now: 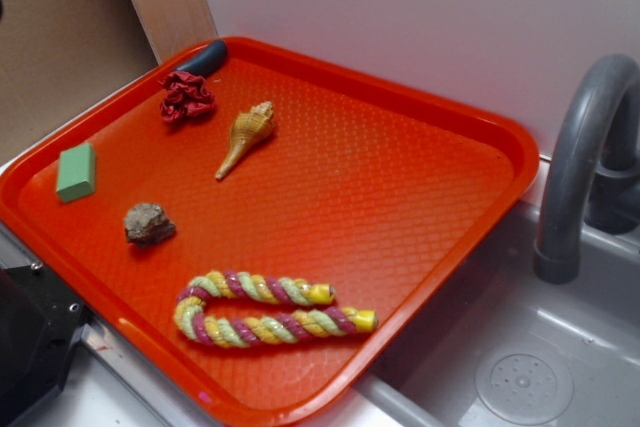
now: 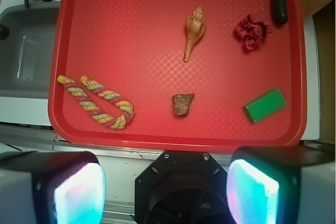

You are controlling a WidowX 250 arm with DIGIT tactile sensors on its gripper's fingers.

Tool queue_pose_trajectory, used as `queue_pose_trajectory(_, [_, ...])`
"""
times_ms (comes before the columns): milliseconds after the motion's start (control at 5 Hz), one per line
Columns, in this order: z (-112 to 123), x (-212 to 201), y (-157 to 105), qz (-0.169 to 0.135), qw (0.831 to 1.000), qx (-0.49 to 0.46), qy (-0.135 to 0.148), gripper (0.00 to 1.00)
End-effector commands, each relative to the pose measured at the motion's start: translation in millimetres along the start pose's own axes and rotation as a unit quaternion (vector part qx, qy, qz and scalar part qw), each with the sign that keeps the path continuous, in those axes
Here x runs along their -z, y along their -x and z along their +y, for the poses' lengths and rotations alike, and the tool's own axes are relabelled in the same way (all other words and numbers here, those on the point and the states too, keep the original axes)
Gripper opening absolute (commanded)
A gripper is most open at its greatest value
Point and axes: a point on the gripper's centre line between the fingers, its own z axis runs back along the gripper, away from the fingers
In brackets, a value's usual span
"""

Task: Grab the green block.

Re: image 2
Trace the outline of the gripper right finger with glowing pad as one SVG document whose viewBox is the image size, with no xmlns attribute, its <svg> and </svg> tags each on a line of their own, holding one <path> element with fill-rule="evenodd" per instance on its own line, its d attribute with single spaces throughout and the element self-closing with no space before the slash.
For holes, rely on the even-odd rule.
<svg viewBox="0 0 336 224">
<path fill-rule="evenodd" d="M 335 223 L 335 149 L 240 147 L 226 194 L 236 223 Z"/>
</svg>

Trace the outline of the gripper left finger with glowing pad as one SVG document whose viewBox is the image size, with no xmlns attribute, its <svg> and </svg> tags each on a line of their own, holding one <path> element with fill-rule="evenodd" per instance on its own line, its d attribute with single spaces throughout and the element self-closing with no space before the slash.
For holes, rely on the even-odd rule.
<svg viewBox="0 0 336 224">
<path fill-rule="evenodd" d="M 105 198 L 91 152 L 1 153 L 1 223 L 100 223 Z"/>
</svg>

